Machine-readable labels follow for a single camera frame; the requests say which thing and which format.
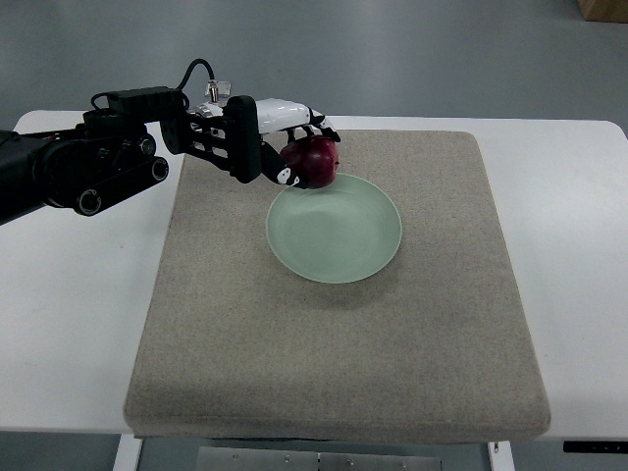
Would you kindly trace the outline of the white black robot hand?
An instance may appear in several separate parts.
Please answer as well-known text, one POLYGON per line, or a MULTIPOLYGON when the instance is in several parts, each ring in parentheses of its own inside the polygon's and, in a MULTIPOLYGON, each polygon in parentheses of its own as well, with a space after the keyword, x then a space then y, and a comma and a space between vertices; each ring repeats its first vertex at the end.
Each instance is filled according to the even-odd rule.
MULTIPOLYGON (((328 118, 303 105, 292 101, 269 98, 256 102, 258 128, 262 135, 284 131, 288 136, 287 144, 310 135, 330 137, 336 144, 340 135, 328 118)), ((262 174, 274 183, 293 186, 298 178, 270 144, 261 143, 262 174)))

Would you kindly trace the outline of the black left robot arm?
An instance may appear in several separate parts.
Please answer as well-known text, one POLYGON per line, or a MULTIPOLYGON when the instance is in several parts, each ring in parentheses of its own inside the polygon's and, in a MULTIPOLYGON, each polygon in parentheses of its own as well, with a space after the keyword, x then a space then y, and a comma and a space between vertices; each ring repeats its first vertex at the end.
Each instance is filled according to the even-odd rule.
POLYGON ((157 123, 167 149, 189 154, 241 183, 261 173, 257 109, 249 96, 228 100, 221 115, 189 110, 183 87, 153 86, 104 93, 107 105, 68 130, 1 133, 1 221, 44 206, 96 215, 169 175, 147 124, 157 123))

